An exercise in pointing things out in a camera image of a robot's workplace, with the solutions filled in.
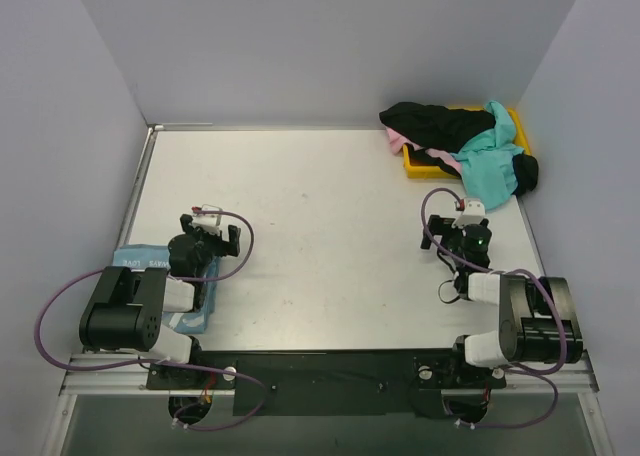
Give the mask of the black t shirt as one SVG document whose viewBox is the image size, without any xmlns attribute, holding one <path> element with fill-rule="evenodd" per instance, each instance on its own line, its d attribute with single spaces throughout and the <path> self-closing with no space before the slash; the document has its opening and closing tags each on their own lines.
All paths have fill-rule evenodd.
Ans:
<svg viewBox="0 0 640 456">
<path fill-rule="evenodd" d="M 457 153 L 479 133 L 493 128 L 495 119 L 483 109 L 450 109 L 439 105 L 400 102 L 379 113 L 379 120 L 423 148 Z M 536 189 L 539 163 L 525 153 L 513 158 L 517 187 L 512 196 Z"/>
</svg>

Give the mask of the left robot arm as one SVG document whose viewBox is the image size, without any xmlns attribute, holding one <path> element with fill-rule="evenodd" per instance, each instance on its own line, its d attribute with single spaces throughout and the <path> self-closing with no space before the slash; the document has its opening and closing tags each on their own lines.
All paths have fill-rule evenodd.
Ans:
<svg viewBox="0 0 640 456">
<path fill-rule="evenodd" d="M 199 385 L 206 364 L 194 355 L 197 336 L 214 310 L 220 260 L 240 255 L 241 229 L 223 231 L 225 214 L 215 206 L 194 207 L 166 245 L 117 249 L 81 316 L 83 346 L 170 362 L 180 386 Z"/>
</svg>

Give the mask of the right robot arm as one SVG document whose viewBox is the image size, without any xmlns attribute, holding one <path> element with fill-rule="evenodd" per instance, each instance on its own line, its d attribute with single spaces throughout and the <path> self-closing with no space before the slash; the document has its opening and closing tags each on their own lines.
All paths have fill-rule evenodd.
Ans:
<svg viewBox="0 0 640 456">
<path fill-rule="evenodd" d="M 461 351 L 446 361 L 450 380 L 469 385 L 482 368 L 524 363 L 557 368 L 577 363 L 584 341 L 566 279 L 492 270 L 491 237 L 486 218 L 466 225 L 439 215 L 423 219 L 421 248 L 435 248 L 451 271 L 446 282 L 453 286 L 455 296 L 448 302 L 467 301 L 497 309 L 495 329 L 456 340 Z"/>
</svg>

